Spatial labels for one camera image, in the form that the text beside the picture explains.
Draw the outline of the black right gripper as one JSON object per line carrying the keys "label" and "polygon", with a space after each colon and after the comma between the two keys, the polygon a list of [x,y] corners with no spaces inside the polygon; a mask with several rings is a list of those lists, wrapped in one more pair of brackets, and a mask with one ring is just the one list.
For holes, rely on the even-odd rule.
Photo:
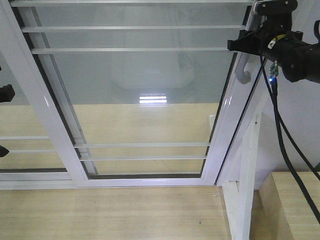
{"label": "black right gripper", "polygon": [[259,0],[254,4],[254,13],[266,19],[257,29],[241,31],[237,40],[228,40],[227,49],[260,56],[263,49],[279,35],[292,29],[292,12],[298,7],[296,0]]}

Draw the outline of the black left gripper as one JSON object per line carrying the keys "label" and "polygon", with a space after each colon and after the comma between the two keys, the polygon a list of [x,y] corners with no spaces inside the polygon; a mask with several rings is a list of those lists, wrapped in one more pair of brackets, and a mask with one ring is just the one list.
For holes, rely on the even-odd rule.
{"label": "black left gripper", "polygon": [[15,90],[11,84],[7,84],[0,88],[0,102],[9,103],[15,97]]}

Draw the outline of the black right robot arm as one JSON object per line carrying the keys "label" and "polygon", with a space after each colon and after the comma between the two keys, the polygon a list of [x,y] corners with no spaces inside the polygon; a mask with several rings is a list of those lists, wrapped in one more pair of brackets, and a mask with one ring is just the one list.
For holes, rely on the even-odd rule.
{"label": "black right robot arm", "polygon": [[260,0],[254,12],[266,20],[256,30],[242,30],[237,40],[229,40],[227,48],[277,62],[287,80],[320,81],[320,44],[303,41],[301,31],[292,31],[292,12],[296,0]]}

